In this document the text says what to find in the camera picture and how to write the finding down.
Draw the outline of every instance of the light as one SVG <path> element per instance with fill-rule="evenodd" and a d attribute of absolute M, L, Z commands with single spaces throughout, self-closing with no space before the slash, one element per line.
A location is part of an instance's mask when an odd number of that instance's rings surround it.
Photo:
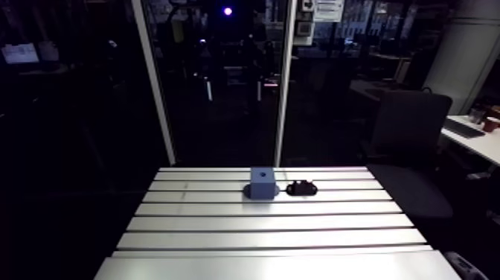
<path fill-rule="evenodd" d="M 224 10 L 222 10 L 226 16 L 230 16 L 233 14 L 233 9 L 230 7 L 225 7 Z"/>

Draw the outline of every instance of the blue block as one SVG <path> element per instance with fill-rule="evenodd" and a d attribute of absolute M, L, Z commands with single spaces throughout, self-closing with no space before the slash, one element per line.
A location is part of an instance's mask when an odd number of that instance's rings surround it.
<path fill-rule="evenodd" d="M 276 179 L 272 168 L 251 168 L 250 199 L 272 200 L 275 198 Z"/>

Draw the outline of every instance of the sign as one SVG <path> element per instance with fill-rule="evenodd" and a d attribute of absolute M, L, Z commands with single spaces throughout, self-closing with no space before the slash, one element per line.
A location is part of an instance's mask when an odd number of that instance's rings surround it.
<path fill-rule="evenodd" d="M 344 0 L 317 0 L 314 21 L 340 22 L 343 10 Z"/>

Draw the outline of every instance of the black chair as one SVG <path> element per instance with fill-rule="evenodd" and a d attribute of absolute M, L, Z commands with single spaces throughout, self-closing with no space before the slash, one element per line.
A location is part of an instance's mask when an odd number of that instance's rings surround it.
<path fill-rule="evenodd" d="M 444 95 L 387 92 L 371 137 L 362 143 L 368 169 L 412 220 L 453 216 L 430 176 L 451 104 L 451 98 Z"/>

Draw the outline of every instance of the white wall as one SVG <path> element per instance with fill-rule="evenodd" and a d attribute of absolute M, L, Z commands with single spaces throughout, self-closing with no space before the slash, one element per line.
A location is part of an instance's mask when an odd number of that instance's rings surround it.
<path fill-rule="evenodd" d="M 425 82 L 453 99 L 450 115 L 467 113 L 499 55 L 499 40 L 500 1 L 464 0 Z"/>

